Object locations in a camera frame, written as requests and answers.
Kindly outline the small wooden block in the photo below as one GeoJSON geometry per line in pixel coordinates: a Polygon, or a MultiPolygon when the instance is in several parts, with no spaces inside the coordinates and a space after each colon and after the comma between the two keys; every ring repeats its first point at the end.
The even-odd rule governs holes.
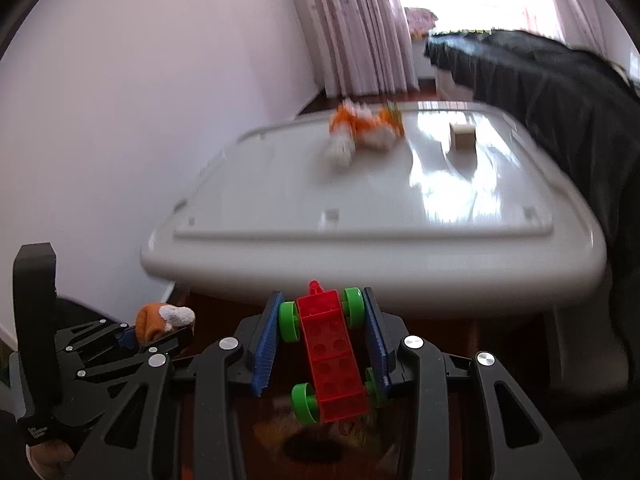
{"type": "Polygon", "coordinates": [[[474,151],[476,129],[470,124],[450,124],[450,148],[456,151],[474,151]]]}

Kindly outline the white plastic bin lid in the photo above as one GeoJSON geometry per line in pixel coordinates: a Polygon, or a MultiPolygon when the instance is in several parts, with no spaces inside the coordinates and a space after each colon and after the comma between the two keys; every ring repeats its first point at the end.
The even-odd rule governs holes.
{"type": "Polygon", "coordinates": [[[600,224],[528,131],[475,102],[401,105],[404,140],[326,158],[329,114],[221,150],[151,234],[143,269],[218,297],[370,287],[385,310],[507,315],[578,304],[606,267],[600,224]],[[476,129],[450,148],[450,124],[476,129]]]}

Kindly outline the red toy car green wheels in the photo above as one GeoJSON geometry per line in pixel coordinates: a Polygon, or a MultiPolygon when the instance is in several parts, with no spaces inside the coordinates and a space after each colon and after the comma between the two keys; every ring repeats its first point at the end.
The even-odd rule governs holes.
{"type": "Polygon", "coordinates": [[[349,331],[362,325],[366,307],[357,287],[324,289],[308,284],[308,292],[278,307],[283,341],[301,342],[306,351],[310,382],[292,388],[293,411],[304,425],[355,420],[368,414],[374,387],[364,382],[349,331]]]}

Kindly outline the brown white plush piece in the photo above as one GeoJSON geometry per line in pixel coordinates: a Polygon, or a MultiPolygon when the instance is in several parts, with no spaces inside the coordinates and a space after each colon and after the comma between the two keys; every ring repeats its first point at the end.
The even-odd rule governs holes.
{"type": "Polygon", "coordinates": [[[175,330],[192,326],[194,322],[195,313],[190,308],[154,302],[154,304],[146,304],[138,311],[134,332],[138,344],[143,346],[175,330]]]}

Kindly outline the pink folded blanket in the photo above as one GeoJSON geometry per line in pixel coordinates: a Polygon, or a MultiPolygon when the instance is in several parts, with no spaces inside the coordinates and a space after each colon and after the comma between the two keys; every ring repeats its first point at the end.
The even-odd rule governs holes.
{"type": "Polygon", "coordinates": [[[405,14],[412,41],[424,39],[438,21],[435,13],[424,8],[405,8],[405,14]]]}

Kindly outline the pink patterned curtain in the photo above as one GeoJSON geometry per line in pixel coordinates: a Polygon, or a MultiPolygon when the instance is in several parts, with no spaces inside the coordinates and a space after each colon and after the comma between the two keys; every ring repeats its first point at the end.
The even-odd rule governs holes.
{"type": "Polygon", "coordinates": [[[419,88],[400,0],[294,0],[317,84],[330,98],[419,88]]]}

